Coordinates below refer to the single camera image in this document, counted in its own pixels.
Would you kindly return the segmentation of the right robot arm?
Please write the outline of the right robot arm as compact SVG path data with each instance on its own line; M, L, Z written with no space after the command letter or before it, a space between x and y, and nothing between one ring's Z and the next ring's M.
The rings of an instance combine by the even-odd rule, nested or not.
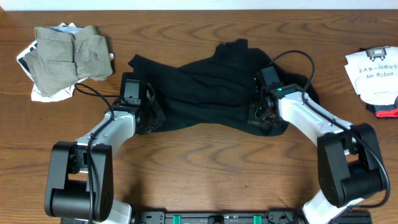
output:
M385 191L375 207L391 194L375 130L339 119L296 84L278 78L255 78L256 96L249 107L248 123L269 130L290 123L317 147L320 191L301 208L296 223L338 223L363 200Z

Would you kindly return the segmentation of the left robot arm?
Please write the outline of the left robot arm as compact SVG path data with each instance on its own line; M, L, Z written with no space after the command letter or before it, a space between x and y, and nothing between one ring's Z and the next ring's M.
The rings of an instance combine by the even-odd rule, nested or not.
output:
M103 120L50 156L44 210L62 223L139 223L133 206L114 198L113 157L135 134L153 132L165 116L149 83L126 80Z

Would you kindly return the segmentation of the black t-shirt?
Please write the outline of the black t-shirt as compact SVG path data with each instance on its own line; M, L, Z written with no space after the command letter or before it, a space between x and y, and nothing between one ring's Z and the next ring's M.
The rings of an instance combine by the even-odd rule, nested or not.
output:
M255 99L255 76L271 62L263 50L246 39L219 44L214 54L181 67L164 65L140 55L129 62L131 78L149 83L166 120L154 131L188 128L200 123L222 124L256 136L279 136L288 123L274 128L248 124L249 104Z

